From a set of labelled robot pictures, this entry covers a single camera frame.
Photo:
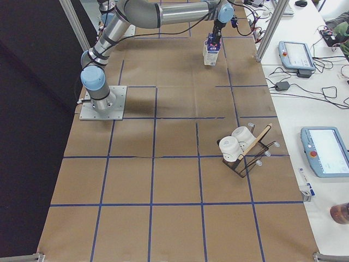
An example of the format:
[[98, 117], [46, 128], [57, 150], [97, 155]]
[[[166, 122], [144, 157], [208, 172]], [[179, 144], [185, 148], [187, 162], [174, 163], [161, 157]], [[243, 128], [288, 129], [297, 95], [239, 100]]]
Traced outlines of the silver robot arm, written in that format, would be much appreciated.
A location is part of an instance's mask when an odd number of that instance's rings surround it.
[[144, 29], [160, 28], [184, 22], [213, 21], [212, 44], [220, 43], [221, 30], [234, 17], [229, 1], [200, 1], [173, 5], [160, 5], [148, 1], [117, 1], [115, 14], [103, 30], [96, 44], [81, 56], [81, 82], [90, 96], [92, 111], [107, 114], [117, 108], [119, 98], [106, 81], [104, 68], [109, 62], [112, 48], [125, 40], [125, 32], [134, 25]]

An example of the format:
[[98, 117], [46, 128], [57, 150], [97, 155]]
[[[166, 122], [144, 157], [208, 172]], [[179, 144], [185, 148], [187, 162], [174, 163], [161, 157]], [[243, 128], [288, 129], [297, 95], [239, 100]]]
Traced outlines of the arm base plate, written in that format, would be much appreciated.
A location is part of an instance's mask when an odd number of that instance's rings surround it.
[[81, 121], [121, 121], [124, 115], [127, 86], [109, 86], [109, 96], [103, 100], [92, 99], [86, 91], [82, 103], [80, 117]]

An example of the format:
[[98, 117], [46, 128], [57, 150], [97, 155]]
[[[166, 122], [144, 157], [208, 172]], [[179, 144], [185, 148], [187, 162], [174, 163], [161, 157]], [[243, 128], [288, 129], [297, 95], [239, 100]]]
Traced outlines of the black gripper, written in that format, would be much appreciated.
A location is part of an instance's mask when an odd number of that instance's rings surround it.
[[224, 22], [220, 22], [218, 19], [214, 20], [214, 26], [212, 30], [212, 45], [220, 44], [221, 30], [225, 27]]

